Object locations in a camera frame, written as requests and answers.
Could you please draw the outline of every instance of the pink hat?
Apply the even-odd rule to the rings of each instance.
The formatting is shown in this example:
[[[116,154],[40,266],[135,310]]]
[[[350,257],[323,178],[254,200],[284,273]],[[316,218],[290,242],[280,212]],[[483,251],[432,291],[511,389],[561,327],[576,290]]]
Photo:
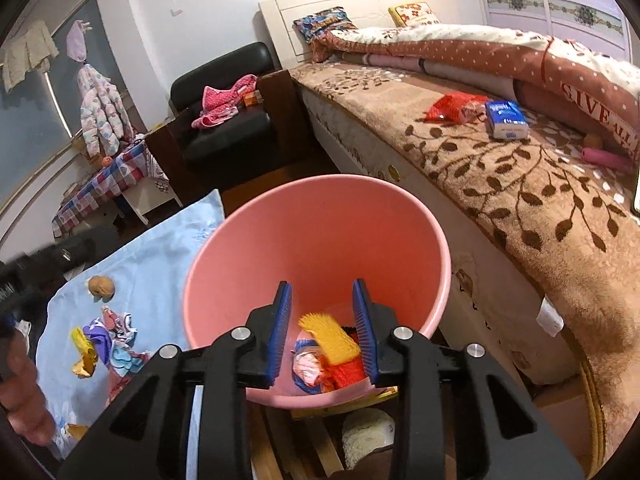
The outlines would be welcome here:
[[[66,35],[66,54],[75,61],[86,61],[85,30],[84,22],[82,20],[76,20]]]

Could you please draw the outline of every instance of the light blue sheet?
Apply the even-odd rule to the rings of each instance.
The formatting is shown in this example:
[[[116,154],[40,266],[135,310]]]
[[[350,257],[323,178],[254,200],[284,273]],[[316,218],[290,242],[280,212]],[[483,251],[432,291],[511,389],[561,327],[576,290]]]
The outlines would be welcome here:
[[[71,329],[100,316],[100,307],[106,304],[94,300],[86,281],[100,274],[115,282],[116,293],[108,305],[118,314],[132,314],[132,325],[138,330],[135,351],[155,353],[167,343],[187,349],[182,323],[185,279],[196,253],[223,219],[220,195],[214,191],[76,276],[49,302],[49,319],[38,343],[36,364],[40,386],[58,425],[54,441],[63,456],[73,445],[62,431],[65,424],[90,426],[107,400],[107,370],[100,361],[91,378],[81,380],[71,371],[79,360],[69,337]],[[194,400],[194,414],[199,413],[199,400]],[[197,432],[198,417],[194,416],[191,435]],[[192,443],[190,439],[187,478],[195,478],[196,446]]]

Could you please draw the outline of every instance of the pink roller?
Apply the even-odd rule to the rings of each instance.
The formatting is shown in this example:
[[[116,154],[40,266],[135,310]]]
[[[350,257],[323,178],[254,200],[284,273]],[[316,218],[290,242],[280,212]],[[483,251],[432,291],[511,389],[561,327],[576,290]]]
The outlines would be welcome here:
[[[383,180],[336,174],[271,190],[233,213],[205,243],[187,280],[184,323],[190,344],[210,344],[271,303],[280,280],[293,287],[280,376],[270,390],[248,390],[276,408],[325,408],[375,392],[369,380],[307,395],[292,380],[292,352],[307,312],[354,325],[353,280],[393,307],[401,324],[431,336],[449,296],[449,248],[433,214]]]
[[[634,164],[630,158],[615,155],[613,153],[606,152],[605,150],[583,148],[582,160],[590,164],[599,164],[605,168],[611,168],[612,170],[624,171],[625,173],[634,172]]]

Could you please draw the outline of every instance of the finger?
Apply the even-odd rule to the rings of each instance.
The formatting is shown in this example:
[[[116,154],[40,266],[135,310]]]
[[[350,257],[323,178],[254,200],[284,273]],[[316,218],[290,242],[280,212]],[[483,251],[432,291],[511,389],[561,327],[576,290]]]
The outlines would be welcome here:
[[[6,364],[9,369],[16,375],[20,375],[24,366],[31,362],[27,357],[27,345],[24,336],[16,333],[9,343],[9,351],[6,356]]]
[[[38,389],[37,378],[35,364],[25,366],[19,376],[14,376],[0,384],[0,404],[10,411],[19,408]]]
[[[24,437],[36,446],[46,446],[53,439],[56,431],[56,423],[49,412],[45,412],[44,418],[40,421],[38,427],[27,433]]]
[[[16,433],[26,435],[39,427],[46,413],[44,395],[38,389],[20,408],[9,412],[7,419]]]

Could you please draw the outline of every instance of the brown floral blanket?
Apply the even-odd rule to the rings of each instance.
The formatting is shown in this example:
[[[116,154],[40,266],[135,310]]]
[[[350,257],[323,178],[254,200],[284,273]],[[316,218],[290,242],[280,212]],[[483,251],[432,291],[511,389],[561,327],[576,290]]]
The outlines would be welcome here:
[[[297,82],[348,111],[420,170],[521,265],[565,320],[593,411],[597,468],[640,409],[640,221],[629,176],[585,163],[580,136],[526,112],[529,139],[492,141],[484,123],[417,121],[452,90],[425,75],[304,65]]]

